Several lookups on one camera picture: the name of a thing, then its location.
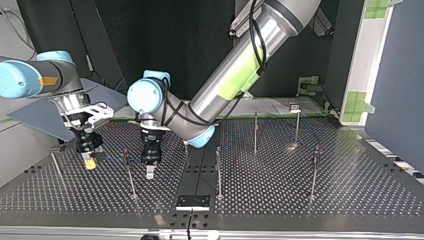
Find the green tape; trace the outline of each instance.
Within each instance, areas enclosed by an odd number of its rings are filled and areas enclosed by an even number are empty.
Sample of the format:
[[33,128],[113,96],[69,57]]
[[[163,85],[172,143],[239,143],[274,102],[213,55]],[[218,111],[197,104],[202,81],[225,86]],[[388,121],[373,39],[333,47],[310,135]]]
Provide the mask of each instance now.
[[[258,48],[262,58],[262,49]],[[232,100],[240,91],[246,92],[258,80],[256,71],[259,63],[256,61],[252,44],[249,44],[238,57],[233,67],[223,76],[223,84],[218,95],[226,100]]]
[[385,18],[390,0],[368,0],[365,19]]
[[366,92],[348,92],[343,112],[343,122],[360,122],[362,113],[365,112]]

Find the vertical metal rod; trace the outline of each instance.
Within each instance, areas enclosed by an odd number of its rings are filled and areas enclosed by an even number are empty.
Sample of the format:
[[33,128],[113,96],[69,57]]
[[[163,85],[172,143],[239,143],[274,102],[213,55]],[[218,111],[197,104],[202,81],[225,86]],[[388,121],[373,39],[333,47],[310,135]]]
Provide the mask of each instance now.
[[131,189],[133,191],[133,198],[136,199],[137,198],[137,194],[135,193],[134,181],[132,179],[132,174],[131,174],[131,169],[130,168],[128,168],[128,176],[130,177]]
[[315,183],[317,180],[317,165],[314,165],[314,177],[312,179],[312,189],[311,189],[311,199],[310,202],[314,200],[314,193],[315,193]]
[[297,144],[297,139],[299,136],[299,123],[300,123],[300,111],[297,112],[297,119],[296,119],[296,135],[294,137],[294,143]]
[[221,186],[221,148],[216,148],[216,165],[218,167],[218,199],[221,200],[224,196],[222,195]]
[[255,153],[258,151],[258,148],[257,148],[257,142],[258,142],[257,135],[258,135],[258,113],[255,112]]
[[65,179],[63,179],[62,171],[60,170],[59,163],[57,162],[56,156],[54,153],[50,153],[53,158],[54,166],[56,167],[57,173],[59,174],[60,180],[62,181],[63,187],[66,189]]
[[186,141],[183,141],[184,144],[184,152],[187,154],[188,153],[188,143]]

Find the white wall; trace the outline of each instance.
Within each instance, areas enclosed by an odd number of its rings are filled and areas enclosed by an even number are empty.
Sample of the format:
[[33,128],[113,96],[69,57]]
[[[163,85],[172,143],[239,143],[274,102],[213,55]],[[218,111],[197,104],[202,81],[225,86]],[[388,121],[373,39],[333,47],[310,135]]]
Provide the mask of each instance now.
[[387,35],[387,29],[390,24],[393,7],[389,7],[384,18],[365,19],[365,9],[367,1],[364,4],[362,21],[359,26],[358,37],[355,50],[352,56],[352,65],[346,85],[341,123],[348,126],[365,126],[368,113],[362,113],[360,122],[344,122],[343,114],[347,103],[348,92],[366,92],[365,102],[370,104],[374,85],[377,78],[377,72],[380,65],[381,54],[384,47],[384,41]]
[[[19,12],[16,0],[0,0],[0,6]],[[11,16],[11,20],[22,36],[26,36],[20,21],[14,16]],[[27,60],[32,55],[32,50],[19,40],[1,15],[0,33],[0,56]],[[49,154],[50,147],[57,144],[55,138],[24,124],[4,122],[8,113],[32,101],[28,99],[10,100],[0,97],[0,186],[46,157]]]

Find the gray wall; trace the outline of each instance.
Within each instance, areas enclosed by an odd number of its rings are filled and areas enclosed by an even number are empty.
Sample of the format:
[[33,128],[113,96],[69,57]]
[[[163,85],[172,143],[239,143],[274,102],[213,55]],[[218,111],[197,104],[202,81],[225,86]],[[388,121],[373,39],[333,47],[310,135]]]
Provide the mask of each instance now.
[[365,130],[424,172],[424,1],[395,5]]
[[[0,0],[0,5],[19,12],[15,0]],[[21,23],[11,17],[18,31],[25,36]],[[0,56],[8,56],[27,60],[32,50],[19,41],[12,28],[3,16],[0,16]],[[6,115],[19,109],[33,100],[4,99],[0,97],[0,186],[21,174],[32,164],[49,154],[49,149],[57,140],[45,133],[34,130],[23,124],[4,122]]]

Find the small bracket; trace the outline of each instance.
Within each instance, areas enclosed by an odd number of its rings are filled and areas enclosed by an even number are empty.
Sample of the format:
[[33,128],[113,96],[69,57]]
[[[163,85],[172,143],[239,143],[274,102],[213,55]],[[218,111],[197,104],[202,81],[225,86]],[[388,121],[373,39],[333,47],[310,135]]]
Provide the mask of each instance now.
[[[256,19],[262,12],[261,9],[261,5],[265,0],[259,0],[256,3],[255,9],[254,9],[254,13],[253,13],[253,18]],[[241,37],[241,35],[243,35],[244,32],[247,31],[247,29],[249,29],[249,13],[250,13],[250,8],[252,6],[253,1],[250,0],[246,6],[244,6],[243,10],[240,11],[240,13],[237,15],[237,17],[234,19],[234,21],[231,23],[230,26],[230,32],[229,32],[229,36],[231,38],[234,37]]]
[[389,6],[393,6],[393,5],[399,4],[401,2],[403,2],[403,0],[390,0]]
[[177,201],[177,211],[209,211],[210,196],[181,195]]
[[366,113],[374,114],[375,113],[375,107],[369,103],[365,103],[365,110]]
[[300,105],[298,103],[295,102],[291,102],[289,103],[289,112],[290,113],[300,113]]

